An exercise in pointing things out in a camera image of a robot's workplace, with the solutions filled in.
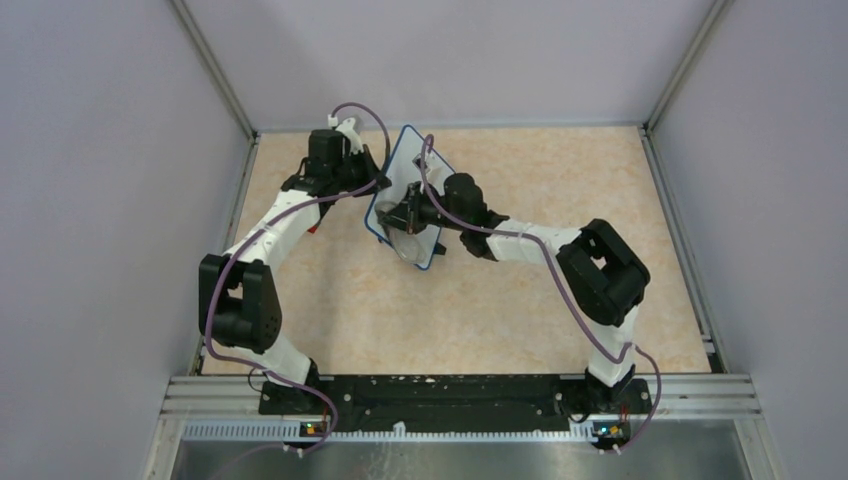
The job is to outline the grey transparent eraser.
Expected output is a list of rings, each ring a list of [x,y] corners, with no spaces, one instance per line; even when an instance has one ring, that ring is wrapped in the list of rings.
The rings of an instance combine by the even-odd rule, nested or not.
[[[381,225],[388,243],[391,245],[397,256],[409,264],[418,264],[425,258],[424,248],[415,235],[406,233],[395,227],[384,225],[383,217],[389,211],[397,206],[391,201],[380,201],[375,204],[374,211],[378,217],[378,223]]]

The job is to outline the blue framed whiteboard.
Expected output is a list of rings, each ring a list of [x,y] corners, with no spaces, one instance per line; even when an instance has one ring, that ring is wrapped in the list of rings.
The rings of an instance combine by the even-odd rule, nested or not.
[[[389,247],[391,245],[388,243],[388,238],[377,222],[374,211],[375,203],[379,200],[401,200],[406,195],[407,187],[414,182],[428,182],[433,185],[440,196],[443,196],[444,181],[455,173],[455,169],[436,150],[431,150],[425,160],[425,173],[421,174],[418,163],[421,159],[423,144],[424,136],[413,126],[406,125],[401,129],[388,166],[384,169],[391,185],[373,196],[364,217],[366,229],[374,234],[381,243]],[[419,270],[426,271],[430,268],[435,255],[445,253],[444,246],[439,243],[442,229],[429,226],[423,232],[415,235],[424,248],[425,258],[422,262],[411,265]]]

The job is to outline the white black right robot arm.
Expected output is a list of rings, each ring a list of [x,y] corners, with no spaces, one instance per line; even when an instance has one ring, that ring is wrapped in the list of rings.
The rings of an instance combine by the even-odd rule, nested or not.
[[[586,408],[612,412],[626,400],[635,372],[635,321],[650,273],[609,222],[594,219],[575,229],[516,221],[488,207],[471,175],[455,173],[441,192],[416,181],[396,200],[378,194],[366,223],[413,265],[443,254],[438,235],[450,229],[476,258],[547,266],[593,347]]]

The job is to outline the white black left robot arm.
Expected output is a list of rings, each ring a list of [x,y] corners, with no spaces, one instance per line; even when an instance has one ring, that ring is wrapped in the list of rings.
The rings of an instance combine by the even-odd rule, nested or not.
[[[282,331],[276,270],[337,201],[388,181],[359,134],[314,130],[306,156],[246,236],[199,265],[199,330],[212,358],[245,365],[266,378],[264,395],[284,412],[311,414],[330,405],[314,361]]]

